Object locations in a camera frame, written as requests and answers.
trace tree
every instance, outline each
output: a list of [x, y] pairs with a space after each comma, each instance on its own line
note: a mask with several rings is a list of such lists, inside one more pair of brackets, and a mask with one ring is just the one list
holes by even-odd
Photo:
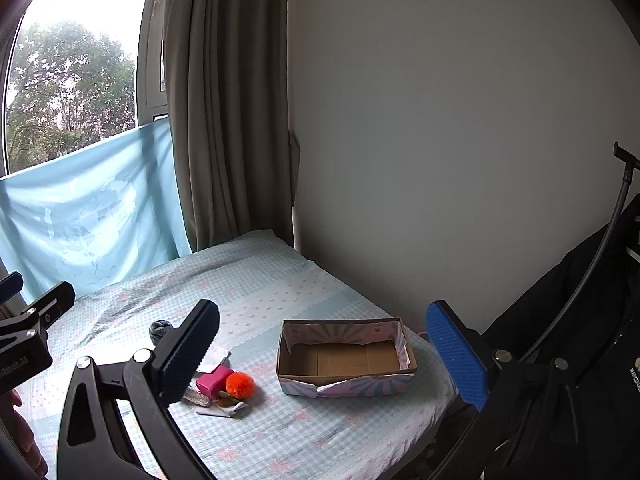
[[134, 63], [119, 42], [82, 25], [36, 23], [18, 35], [8, 97], [14, 172], [133, 128]]

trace dark yarn ball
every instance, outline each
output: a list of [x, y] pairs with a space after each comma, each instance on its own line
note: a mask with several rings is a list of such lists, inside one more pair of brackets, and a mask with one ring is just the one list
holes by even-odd
[[157, 345], [160, 340], [164, 337], [164, 334], [172, 330], [174, 326], [165, 321], [164, 319], [159, 319], [158, 321], [154, 321], [149, 327], [149, 337], [151, 338], [151, 342], [154, 345]]

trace screw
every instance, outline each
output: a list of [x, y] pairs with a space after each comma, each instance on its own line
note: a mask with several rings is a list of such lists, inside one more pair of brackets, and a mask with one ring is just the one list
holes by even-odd
[[151, 350], [148, 350], [147, 348], [141, 348], [140, 350], [137, 350], [135, 354], [133, 354], [133, 360], [137, 363], [146, 363], [147, 361], [149, 361], [150, 357]]
[[511, 361], [511, 353], [508, 350], [496, 350], [495, 359], [501, 363], [508, 363]]
[[90, 364], [91, 364], [91, 358], [87, 357], [86, 355], [82, 356], [81, 358], [78, 359], [78, 361], [76, 361], [76, 366], [81, 370], [87, 368], [88, 365]]
[[566, 370], [569, 367], [569, 363], [561, 357], [556, 357], [554, 359], [554, 365], [558, 370]]

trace pink object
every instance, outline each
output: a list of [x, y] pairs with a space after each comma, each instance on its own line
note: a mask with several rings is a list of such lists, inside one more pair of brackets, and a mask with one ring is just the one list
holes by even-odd
[[218, 367], [210, 374], [203, 374], [196, 379], [196, 386], [201, 394], [206, 395], [211, 400], [218, 398], [218, 392], [225, 389], [226, 378], [234, 371], [224, 365]]

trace open box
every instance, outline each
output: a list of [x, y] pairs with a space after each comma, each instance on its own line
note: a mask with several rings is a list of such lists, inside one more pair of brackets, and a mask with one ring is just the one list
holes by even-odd
[[404, 392], [417, 370], [399, 317], [293, 320], [282, 324], [276, 373], [282, 391], [303, 397]]

